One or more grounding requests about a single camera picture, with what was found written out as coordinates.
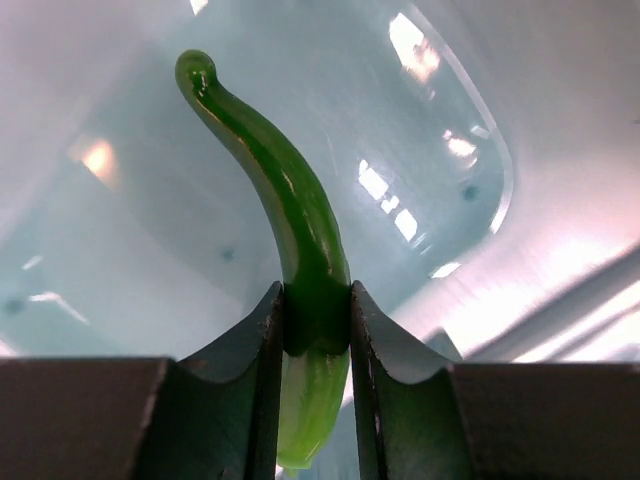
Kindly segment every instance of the green pepper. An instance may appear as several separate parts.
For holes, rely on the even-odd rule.
[[[313,170],[278,128],[226,90],[205,53],[176,62],[176,81],[249,176],[276,238],[284,283],[278,463],[309,468],[336,422],[349,365],[349,266]]]

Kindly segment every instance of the dark hole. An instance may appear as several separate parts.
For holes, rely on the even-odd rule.
[[[2,309],[7,315],[16,315],[24,310],[26,306],[27,304],[24,302],[24,300],[20,298],[10,298],[6,302],[4,302]]]
[[[236,258],[236,251],[233,248],[225,248],[222,251],[222,259],[229,263],[230,261],[232,261],[234,258]]]
[[[467,202],[473,202],[476,198],[478,198],[478,187],[475,185],[469,185],[462,191],[462,198],[464,198]]]

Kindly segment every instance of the curled pepper tip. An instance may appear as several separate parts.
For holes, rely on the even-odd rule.
[[[187,50],[176,61],[176,82],[183,93],[191,91],[202,96],[207,88],[218,84],[216,65],[200,50]]]

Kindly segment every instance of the glossy surface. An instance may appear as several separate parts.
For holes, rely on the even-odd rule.
[[[327,195],[307,161],[260,113],[227,91],[205,53],[176,62],[176,81],[251,179],[276,237],[285,287],[285,351],[341,355],[349,345],[349,264]]]
[[[42,17],[14,19],[32,22],[55,61],[36,55],[22,30],[3,30],[5,44],[22,53],[22,63],[5,57],[13,65],[6,72],[17,72],[5,98],[24,102],[6,104],[16,115],[3,134],[13,145],[3,198],[13,201],[3,205],[2,225],[8,239],[28,217],[20,235],[32,242],[3,249],[15,268],[4,278],[9,296],[22,291],[25,276],[42,276],[43,290],[27,297],[54,293],[37,298],[62,299],[87,323],[61,311],[64,327],[48,323],[59,340],[38,343],[29,333],[41,328],[35,312],[57,304],[27,302],[19,317],[3,318],[8,351],[182,357],[237,322],[281,278],[251,182],[175,87],[175,59],[189,48],[216,58],[223,84],[309,161],[334,207],[352,277],[387,312],[504,214],[511,178],[499,132],[444,57],[429,82],[416,80],[424,72],[407,60],[415,35],[397,35],[397,26],[391,35],[390,24],[413,34],[417,27],[392,5],[380,18],[358,3],[264,9],[223,1],[197,15],[170,1],[41,7]],[[56,43],[52,25],[65,22],[69,40]],[[82,34],[72,28],[77,22],[87,25]],[[422,58],[429,66],[436,57],[426,49]],[[86,68],[77,74],[68,68],[80,64]],[[38,83],[45,78],[46,88]],[[43,133],[32,141],[11,133],[17,125]],[[469,125],[495,133],[483,139]],[[466,146],[460,140],[477,151],[453,153],[450,143]],[[41,261],[23,270],[33,258]],[[76,329],[112,347],[65,341]]]
[[[336,422],[349,366],[351,279],[318,178],[269,120],[227,91],[204,52],[178,58],[189,105],[251,179],[276,237],[284,278],[278,464],[309,468]]]

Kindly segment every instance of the green chili pepper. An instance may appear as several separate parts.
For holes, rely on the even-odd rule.
[[[276,238],[284,280],[278,463],[309,468],[335,425],[349,364],[351,279],[320,181],[289,140],[227,91],[205,53],[178,58],[176,81],[251,179]]]

